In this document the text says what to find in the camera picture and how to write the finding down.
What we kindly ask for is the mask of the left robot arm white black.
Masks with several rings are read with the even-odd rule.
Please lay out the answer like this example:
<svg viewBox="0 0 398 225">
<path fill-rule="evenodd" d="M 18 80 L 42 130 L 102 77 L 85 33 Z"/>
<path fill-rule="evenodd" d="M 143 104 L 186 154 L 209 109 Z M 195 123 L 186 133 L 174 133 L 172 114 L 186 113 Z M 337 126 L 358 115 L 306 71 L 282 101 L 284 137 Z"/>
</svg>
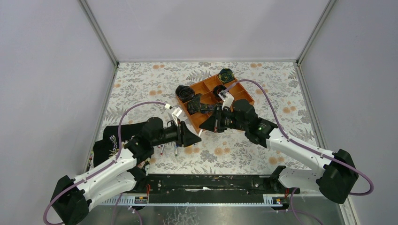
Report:
<svg viewBox="0 0 398 225">
<path fill-rule="evenodd" d="M 162 119 L 152 117 L 146 122 L 115 129 L 118 131 L 116 137 L 127 141 L 119 146 L 115 155 L 88 172 L 74 178 L 65 175 L 57 181 L 50 207 L 62 224 L 76 225 L 103 201 L 132 190 L 145 177 L 137 166 L 153 154 L 155 146 L 172 142 L 178 147 L 188 147 L 201 141 L 180 120 L 172 120 L 164 127 Z"/>
</svg>

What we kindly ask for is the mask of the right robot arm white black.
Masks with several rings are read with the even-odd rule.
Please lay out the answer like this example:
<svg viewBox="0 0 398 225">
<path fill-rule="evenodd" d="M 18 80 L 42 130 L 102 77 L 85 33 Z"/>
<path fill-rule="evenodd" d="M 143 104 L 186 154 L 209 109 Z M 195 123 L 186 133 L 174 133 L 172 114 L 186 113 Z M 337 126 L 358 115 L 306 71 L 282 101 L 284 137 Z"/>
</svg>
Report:
<svg viewBox="0 0 398 225">
<path fill-rule="evenodd" d="M 278 150 L 307 166 L 307 170 L 286 167 L 274 172 L 286 188 L 319 191 L 329 200 L 343 204 L 359 177 L 353 171 L 355 164 L 349 152 L 306 146 L 295 137 L 286 137 L 277 124 L 259 117 L 254 106 L 244 99 L 235 101 L 232 109 L 217 105 L 199 127 L 214 133 L 222 133 L 226 129 L 242 130 L 250 142 Z"/>
</svg>

